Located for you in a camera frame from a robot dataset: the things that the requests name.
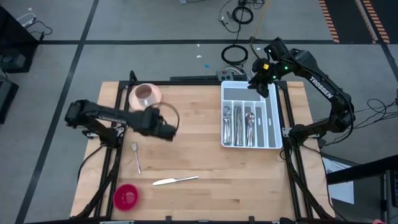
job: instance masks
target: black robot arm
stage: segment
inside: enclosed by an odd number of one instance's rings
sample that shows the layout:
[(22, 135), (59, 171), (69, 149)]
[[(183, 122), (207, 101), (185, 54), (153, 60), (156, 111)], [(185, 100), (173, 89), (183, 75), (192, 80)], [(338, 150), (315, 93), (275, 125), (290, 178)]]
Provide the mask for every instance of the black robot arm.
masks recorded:
[(94, 131), (105, 146), (118, 147), (118, 131), (105, 127), (97, 119), (126, 124), (141, 135), (154, 136), (167, 141), (172, 141), (177, 132), (177, 128), (164, 122), (160, 110), (154, 107), (148, 107), (144, 111), (128, 112), (100, 106), (88, 100), (78, 100), (70, 104), (65, 115), (67, 126), (73, 128), (84, 126)]
[(352, 125), (355, 116), (351, 97), (319, 69), (310, 52), (289, 50), (280, 38), (276, 38), (264, 51), (267, 58), (257, 59), (253, 63), (252, 71), (256, 74), (249, 81), (248, 88), (256, 89), (266, 98), (269, 93), (268, 84), (293, 72), (294, 75), (307, 79), (331, 103), (329, 118), (306, 126), (298, 124), (292, 127), (289, 138), (294, 146), (302, 145), (313, 134), (319, 134), (321, 138), (327, 131), (341, 133)]

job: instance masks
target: cutlery organizer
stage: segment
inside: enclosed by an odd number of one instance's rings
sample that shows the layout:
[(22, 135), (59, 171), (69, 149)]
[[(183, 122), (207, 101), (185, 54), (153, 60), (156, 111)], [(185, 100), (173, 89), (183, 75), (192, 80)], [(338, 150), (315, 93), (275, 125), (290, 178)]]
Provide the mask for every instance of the cutlery organizer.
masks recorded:
[[(278, 103), (275, 85), (268, 86), (269, 96), (263, 98), (256, 90), (249, 90), (247, 82), (224, 81), (221, 83), (221, 144), (224, 147), (241, 147), (252, 149), (280, 149), (282, 148), (282, 135), (279, 123)], [(230, 108), (229, 127), (224, 117), (224, 107)], [(241, 108), (241, 113), (236, 117), (236, 109)], [(252, 146), (248, 146), (248, 123), (246, 115), (254, 114), (252, 128)], [(239, 128), (241, 124), (242, 145), (239, 144)], [(225, 137), (230, 129), (230, 141)]]

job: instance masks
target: red plastic container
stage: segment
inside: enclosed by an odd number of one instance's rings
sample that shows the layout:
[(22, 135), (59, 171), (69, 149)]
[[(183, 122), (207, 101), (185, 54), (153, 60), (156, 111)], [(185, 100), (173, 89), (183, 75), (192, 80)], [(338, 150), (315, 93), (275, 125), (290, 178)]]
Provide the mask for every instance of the red plastic container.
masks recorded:
[(113, 205), (122, 212), (132, 210), (138, 202), (139, 192), (132, 184), (123, 184), (113, 194)]

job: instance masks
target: wooden table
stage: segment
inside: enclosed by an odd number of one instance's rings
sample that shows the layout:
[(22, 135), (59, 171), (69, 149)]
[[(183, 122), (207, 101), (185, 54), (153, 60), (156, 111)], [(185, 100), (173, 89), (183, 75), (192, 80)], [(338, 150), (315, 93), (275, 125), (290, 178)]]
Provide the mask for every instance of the wooden table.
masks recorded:
[[(312, 123), (303, 83), (288, 82), (288, 86), (295, 123)], [(104, 82), (98, 104), (113, 107), (117, 88), (118, 82)], [(126, 132), (118, 186), (134, 184), (139, 188), (141, 198), (130, 212), (114, 209), (113, 220), (164, 220), (167, 215), (173, 220), (248, 220), (252, 215), (257, 221), (280, 217), (294, 219), (289, 179), (285, 162), (279, 157), (280, 150), (221, 146), (220, 86), (160, 86), (160, 89), (163, 101), (174, 105), (180, 113), (180, 128), (173, 142), (145, 138), (131, 130)], [(287, 123), (283, 94), (280, 97)], [(166, 107), (161, 113), (170, 124), (177, 120), (172, 110)], [(138, 145), (142, 174), (138, 174), (131, 150), (133, 141)], [(317, 148), (313, 139), (305, 144)], [(85, 156), (98, 146), (99, 140), (89, 140)], [(309, 190), (323, 208), (334, 215), (328, 204), (319, 154), (304, 147), (301, 152)], [(71, 215), (82, 211), (97, 191), (104, 155), (105, 149), (83, 167)], [(194, 175), (200, 178), (152, 186), (156, 180)], [(302, 194), (297, 189), (301, 213), (305, 216)], [(108, 193), (105, 193), (102, 215), (107, 202)]]

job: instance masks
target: knife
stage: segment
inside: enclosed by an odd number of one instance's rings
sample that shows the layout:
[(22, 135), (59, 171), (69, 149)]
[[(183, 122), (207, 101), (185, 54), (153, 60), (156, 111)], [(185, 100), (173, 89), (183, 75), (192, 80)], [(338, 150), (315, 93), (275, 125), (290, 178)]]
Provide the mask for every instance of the knife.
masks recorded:
[(184, 178), (184, 179), (170, 178), (170, 179), (158, 180), (157, 182), (154, 182), (152, 185), (171, 184), (174, 182), (179, 182), (179, 181), (183, 181), (183, 180), (193, 180), (193, 179), (197, 179), (197, 178), (199, 178), (199, 177), (194, 176), (194, 177), (188, 177), (188, 178)]

